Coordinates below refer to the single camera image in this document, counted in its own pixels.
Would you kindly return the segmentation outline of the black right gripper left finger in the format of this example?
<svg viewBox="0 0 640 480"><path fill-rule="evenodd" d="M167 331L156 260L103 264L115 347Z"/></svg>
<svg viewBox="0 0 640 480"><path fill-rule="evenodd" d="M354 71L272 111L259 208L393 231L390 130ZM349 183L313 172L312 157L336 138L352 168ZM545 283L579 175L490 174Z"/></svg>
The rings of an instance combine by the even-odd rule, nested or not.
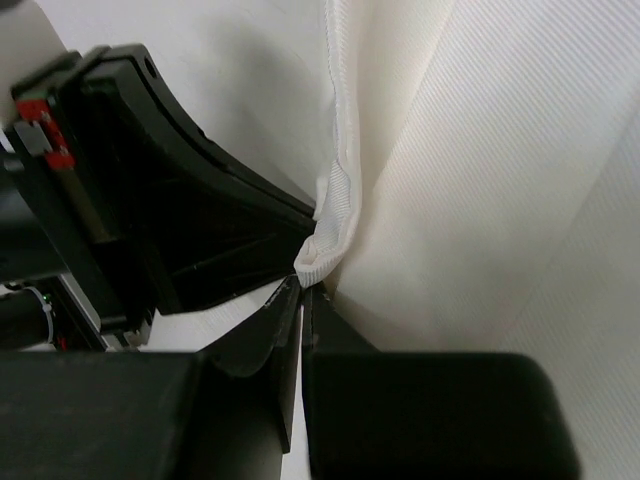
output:
<svg viewBox="0 0 640 480"><path fill-rule="evenodd" d="M5 479L276 479L291 449L301 288L196 352L41 352L53 308L1 298Z"/></svg>

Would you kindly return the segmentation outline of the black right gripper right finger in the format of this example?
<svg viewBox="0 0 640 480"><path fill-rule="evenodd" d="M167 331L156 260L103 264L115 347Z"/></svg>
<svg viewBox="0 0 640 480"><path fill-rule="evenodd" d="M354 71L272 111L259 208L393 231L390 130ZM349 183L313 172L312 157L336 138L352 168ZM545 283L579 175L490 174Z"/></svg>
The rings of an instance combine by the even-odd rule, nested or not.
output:
<svg viewBox="0 0 640 480"><path fill-rule="evenodd" d="M316 285L302 392L315 479L577 479L555 389L513 353L386 352Z"/></svg>

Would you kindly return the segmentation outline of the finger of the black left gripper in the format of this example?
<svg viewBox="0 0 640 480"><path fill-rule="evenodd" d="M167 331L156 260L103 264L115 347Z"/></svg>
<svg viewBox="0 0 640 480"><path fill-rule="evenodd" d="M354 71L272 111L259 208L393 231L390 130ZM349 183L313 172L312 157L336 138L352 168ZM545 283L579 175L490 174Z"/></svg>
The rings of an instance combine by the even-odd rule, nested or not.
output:
<svg viewBox="0 0 640 480"><path fill-rule="evenodd" d="M205 310L289 275L299 248L290 229L130 231L99 245L99 313Z"/></svg>

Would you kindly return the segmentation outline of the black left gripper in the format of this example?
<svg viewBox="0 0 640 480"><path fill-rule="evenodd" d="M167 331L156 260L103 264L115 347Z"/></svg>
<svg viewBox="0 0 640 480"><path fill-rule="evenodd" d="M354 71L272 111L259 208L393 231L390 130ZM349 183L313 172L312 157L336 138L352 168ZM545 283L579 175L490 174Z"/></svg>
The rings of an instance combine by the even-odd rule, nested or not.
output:
<svg viewBox="0 0 640 480"><path fill-rule="evenodd" d="M12 69L10 178L63 263L59 289L112 349L136 350L175 290L158 230L176 177L298 235L312 208L210 140L148 49L63 51Z"/></svg>

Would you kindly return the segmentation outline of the white pleated skirt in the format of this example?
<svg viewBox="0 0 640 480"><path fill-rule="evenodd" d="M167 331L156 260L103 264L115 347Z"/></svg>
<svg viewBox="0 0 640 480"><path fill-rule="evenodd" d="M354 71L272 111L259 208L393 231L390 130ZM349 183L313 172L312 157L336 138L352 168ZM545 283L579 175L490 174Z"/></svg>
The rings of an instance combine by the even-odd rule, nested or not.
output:
<svg viewBox="0 0 640 480"><path fill-rule="evenodd" d="M587 479L639 475L639 5L323 1L295 256L371 340L524 353Z"/></svg>

